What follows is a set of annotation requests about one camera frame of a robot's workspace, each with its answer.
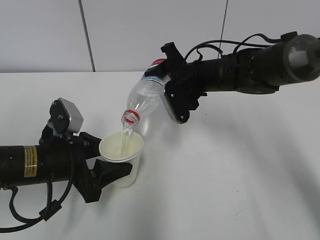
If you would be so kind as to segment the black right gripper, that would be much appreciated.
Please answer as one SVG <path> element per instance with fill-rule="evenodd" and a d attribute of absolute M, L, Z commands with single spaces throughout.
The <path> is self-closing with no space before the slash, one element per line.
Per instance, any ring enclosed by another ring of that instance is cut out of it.
<path fill-rule="evenodd" d="M 199 103 L 200 97 L 207 96 L 201 81 L 197 79 L 197 67 L 203 57 L 199 56 L 192 62 L 186 62 L 174 42 L 166 43 L 160 49 L 166 55 L 167 61 L 154 61 L 143 75 L 159 78 L 168 76 L 170 81 L 183 88 L 188 95 L 197 98 Z"/>

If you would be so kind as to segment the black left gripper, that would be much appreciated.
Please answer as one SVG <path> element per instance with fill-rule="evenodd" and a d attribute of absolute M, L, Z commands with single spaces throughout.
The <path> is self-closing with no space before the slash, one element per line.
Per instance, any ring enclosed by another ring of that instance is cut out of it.
<path fill-rule="evenodd" d="M 97 159 L 94 169 L 89 169 L 87 160 L 100 157 L 101 139 L 87 132 L 57 134 L 52 126 L 46 125 L 39 140 L 44 150 L 45 169 L 58 182 L 67 180 L 67 186 L 58 200 L 62 203 L 75 187 L 86 203 L 99 201 L 102 189 L 128 176 L 133 168 L 131 163 L 114 163 Z"/>

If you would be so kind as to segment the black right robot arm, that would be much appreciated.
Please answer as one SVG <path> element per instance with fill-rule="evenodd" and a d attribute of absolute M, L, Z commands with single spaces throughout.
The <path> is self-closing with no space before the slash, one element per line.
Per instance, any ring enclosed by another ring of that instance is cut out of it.
<path fill-rule="evenodd" d="M 320 76 L 320 40 L 309 34 L 289 32 L 269 45 L 236 43 L 232 53 L 219 59 L 193 62 L 182 57 L 175 44 L 161 47 L 166 59 L 150 67 L 145 76 L 170 77 L 165 87 L 170 106 L 178 111 L 195 110 L 208 92 L 273 94 L 281 86 L 314 81 Z"/>

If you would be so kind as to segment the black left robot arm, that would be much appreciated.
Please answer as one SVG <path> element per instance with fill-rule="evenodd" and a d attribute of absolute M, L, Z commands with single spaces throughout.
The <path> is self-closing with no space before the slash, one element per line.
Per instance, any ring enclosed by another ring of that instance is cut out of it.
<path fill-rule="evenodd" d="M 0 186 L 36 185 L 71 180 L 86 203 L 97 202 L 102 189 L 128 176 L 130 163 L 99 160 L 101 139 L 86 132 L 55 136 L 45 127 L 38 145 L 0 148 Z"/>

